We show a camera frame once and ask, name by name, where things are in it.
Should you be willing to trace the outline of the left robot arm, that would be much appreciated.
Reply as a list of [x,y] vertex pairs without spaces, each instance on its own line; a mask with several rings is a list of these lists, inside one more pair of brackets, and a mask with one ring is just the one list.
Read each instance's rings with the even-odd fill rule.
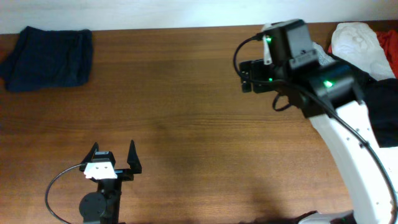
[[79,170],[85,178],[97,183],[97,190],[86,194],[79,205],[83,222],[87,224],[118,224],[123,182],[134,180],[142,172],[135,142],[129,145],[127,169],[115,169],[116,160],[111,151],[100,151],[94,143],[82,160]]

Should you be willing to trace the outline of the navy blue shorts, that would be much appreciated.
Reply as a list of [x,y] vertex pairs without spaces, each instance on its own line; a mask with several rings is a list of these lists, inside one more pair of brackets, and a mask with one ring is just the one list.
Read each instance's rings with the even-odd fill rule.
[[92,63],[92,31],[27,26],[1,63],[1,78],[10,92],[82,86],[89,80]]

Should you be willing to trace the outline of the black shorts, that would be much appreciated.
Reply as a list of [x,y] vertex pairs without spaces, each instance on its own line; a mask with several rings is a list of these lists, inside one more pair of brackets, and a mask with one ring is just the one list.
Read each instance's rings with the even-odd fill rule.
[[355,65],[329,54],[331,58],[348,65],[354,71],[364,93],[364,102],[369,111],[369,120],[379,147],[397,146],[397,79],[377,81],[369,73]]

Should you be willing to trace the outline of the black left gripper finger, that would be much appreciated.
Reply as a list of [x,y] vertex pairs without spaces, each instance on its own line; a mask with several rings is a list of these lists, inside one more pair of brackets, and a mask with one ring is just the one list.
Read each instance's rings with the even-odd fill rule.
[[129,145],[129,152],[127,155],[127,163],[130,166],[130,169],[133,171],[134,174],[141,174],[142,173],[142,165],[137,155],[135,142],[131,140]]
[[80,171],[84,171],[87,164],[91,162],[110,162],[112,167],[115,166],[116,160],[111,151],[100,151],[98,143],[94,143],[89,153],[81,161],[82,166],[79,168]]

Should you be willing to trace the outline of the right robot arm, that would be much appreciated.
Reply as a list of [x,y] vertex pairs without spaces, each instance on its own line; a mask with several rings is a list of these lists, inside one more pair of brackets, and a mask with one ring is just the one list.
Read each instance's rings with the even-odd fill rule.
[[353,203],[347,212],[312,211],[279,223],[397,223],[397,190],[378,154],[368,107],[349,67],[321,66],[317,60],[303,65],[252,60],[233,66],[244,92],[258,86],[276,91],[302,110],[328,146]]

